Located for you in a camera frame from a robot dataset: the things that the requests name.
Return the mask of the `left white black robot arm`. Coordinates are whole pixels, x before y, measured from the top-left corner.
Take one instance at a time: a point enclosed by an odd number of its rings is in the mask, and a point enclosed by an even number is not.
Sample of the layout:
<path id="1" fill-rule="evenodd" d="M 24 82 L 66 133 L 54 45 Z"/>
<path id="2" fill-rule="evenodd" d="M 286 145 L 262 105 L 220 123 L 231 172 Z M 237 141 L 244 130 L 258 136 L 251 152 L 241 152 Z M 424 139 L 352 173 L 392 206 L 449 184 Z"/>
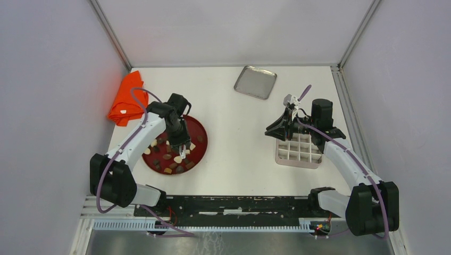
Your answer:
<path id="1" fill-rule="evenodd" d="M 182 95 L 173 93 L 168 101 L 156 100 L 144 108 L 144 114 L 131 133 L 114 149 L 105 154 L 94 154 L 89 163 L 90 191 L 96 197 L 96 207 L 102 214 L 101 200 L 111 208 L 145 205 L 153 216 L 162 216 L 167 210 L 165 192 L 148 185 L 137 184 L 132 170 L 150 144 L 161 134 L 173 152 L 186 157 L 191 137 L 183 116 L 191 104 Z"/>

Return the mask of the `silver serving tongs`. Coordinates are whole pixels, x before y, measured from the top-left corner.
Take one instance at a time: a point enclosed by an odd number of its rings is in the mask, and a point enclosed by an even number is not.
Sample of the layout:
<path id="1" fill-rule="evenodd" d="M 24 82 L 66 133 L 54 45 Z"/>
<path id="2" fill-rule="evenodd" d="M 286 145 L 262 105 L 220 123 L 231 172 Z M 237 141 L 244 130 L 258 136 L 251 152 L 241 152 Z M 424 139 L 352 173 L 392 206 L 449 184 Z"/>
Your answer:
<path id="1" fill-rule="evenodd" d="M 187 146 L 185 144 L 181 145 L 179 147 L 179 156 L 182 159 L 185 159 L 188 154 L 190 154 L 190 150 L 187 148 Z"/>

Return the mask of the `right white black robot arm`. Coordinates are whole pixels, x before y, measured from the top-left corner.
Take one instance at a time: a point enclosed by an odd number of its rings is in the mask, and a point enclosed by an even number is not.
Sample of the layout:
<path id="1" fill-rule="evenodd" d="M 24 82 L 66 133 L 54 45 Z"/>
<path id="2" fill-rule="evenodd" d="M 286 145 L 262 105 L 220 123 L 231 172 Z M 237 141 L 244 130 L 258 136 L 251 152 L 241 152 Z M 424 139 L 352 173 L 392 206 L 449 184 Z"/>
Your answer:
<path id="1" fill-rule="evenodd" d="M 307 210 L 314 217 L 327 211 L 345 219 L 355 236 L 387 237 L 399 229 L 399 189 L 394 182 L 383 181 L 353 151 L 342 130 L 333 124 L 333 103 L 327 99 L 312 101 L 311 114 L 300 117 L 300 99 L 288 95 L 283 114 L 265 131 L 280 141 L 296 134 L 308 134 L 319 152 L 329 159 L 350 188 L 344 195 L 331 187 L 312 189 Z"/>

